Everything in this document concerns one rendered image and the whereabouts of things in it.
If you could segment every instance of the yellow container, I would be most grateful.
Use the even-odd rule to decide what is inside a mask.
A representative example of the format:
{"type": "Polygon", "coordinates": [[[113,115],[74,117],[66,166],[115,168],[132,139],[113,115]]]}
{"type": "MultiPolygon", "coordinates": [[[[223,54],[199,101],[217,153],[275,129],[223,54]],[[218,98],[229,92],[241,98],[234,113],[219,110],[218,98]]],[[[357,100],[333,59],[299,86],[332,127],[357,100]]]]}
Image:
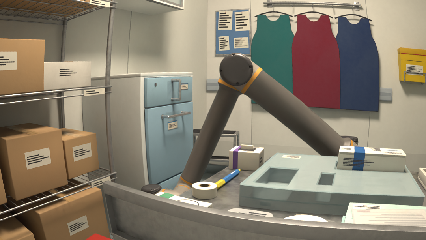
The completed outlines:
{"type": "Polygon", "coordinates": [[[400,81],[426,83],[426,50],[398,48],[400,81]]]}

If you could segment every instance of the white round object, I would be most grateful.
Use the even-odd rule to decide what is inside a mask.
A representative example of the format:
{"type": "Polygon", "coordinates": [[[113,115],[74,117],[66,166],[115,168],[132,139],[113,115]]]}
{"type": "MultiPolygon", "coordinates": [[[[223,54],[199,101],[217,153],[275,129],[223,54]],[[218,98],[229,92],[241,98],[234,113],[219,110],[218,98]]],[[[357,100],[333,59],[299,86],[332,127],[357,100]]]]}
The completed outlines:
{"type": "Polygon", "coordinates": [[[212,199],[217,196],[217,185],[213,182],[196,182],[192,184],[192,196],[198,199],[212,199]]]}
{"type": "Polygon", "coordinates": [[[289,216],[289,217],[286,217],[284,219],[328,223],[327,220],[325,220],[322,217],[317,217],[317,216],[312,216],[312,215],[304,215],[304,214],[289,216]]]}

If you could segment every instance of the bulletin board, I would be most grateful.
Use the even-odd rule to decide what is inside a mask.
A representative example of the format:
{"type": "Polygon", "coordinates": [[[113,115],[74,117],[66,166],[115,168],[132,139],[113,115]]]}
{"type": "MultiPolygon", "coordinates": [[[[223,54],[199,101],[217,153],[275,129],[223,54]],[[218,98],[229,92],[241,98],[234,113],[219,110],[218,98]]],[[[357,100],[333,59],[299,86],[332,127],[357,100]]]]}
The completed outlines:
{"type": "Polygon", "coordinates": [[[235,52],[251,56],[250,9],[216,11],[215,54],[235,52]]]}

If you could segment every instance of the drawer handle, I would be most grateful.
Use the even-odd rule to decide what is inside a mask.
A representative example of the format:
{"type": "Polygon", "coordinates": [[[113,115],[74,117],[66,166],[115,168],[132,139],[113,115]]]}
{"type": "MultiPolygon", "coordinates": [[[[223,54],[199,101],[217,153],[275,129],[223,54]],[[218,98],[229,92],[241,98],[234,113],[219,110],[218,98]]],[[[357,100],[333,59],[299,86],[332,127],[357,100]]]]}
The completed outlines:
{"type": "Polygon", "coordinates": [[[172,101],[180,101],[182,99],[182,80],[172,78],[172,87],[173,87],[173,82],[179,82],[179,98],[172,98],[172,101]]]}
{"type": "Polygon", "coordinates": [[[424,82],[424,83],[426,83],[426,73],[419,73],[419,72],[404,72],[404,82],[405,82],[405,78],[406,78],[407,74],[423,75],[423,76],[425,77],[425,82],[424,82]]]}
{"type": "Polygon", "coordinates": [[[178,114],[175,114],[175,115],[161,115],[161,119],[171,119],[171,118],[176,118],[176,117],[189,115],[189,114],[191,114],[191,112],[181,111],[181,113],[178,113],[178,114]]]}

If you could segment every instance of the lead apron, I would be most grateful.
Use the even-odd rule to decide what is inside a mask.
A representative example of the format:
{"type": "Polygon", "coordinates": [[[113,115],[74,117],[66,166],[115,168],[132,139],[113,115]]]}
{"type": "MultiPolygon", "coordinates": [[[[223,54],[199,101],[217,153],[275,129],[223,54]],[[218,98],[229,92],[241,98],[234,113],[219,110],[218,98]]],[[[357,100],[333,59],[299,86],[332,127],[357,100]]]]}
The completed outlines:
{"type": "Polygon", "coordinates": [[[293,94],[308,107],[340,108],[339,47],[330,18],[298,15],[292,50],[293,94]]]}
{"type": "Polygon", "coordinates": [[[293,37],[288,15],[280,15],[276,21],[269,20],[265,15],[259,15],[257,30],[251,44],[251,60],[291,93],[293,37]]]}
{"type": "Polygon", "coordinates": [[[352,24],[339,17],[340,108],[379,111],[379,53],[370,22],[352,24]]]}

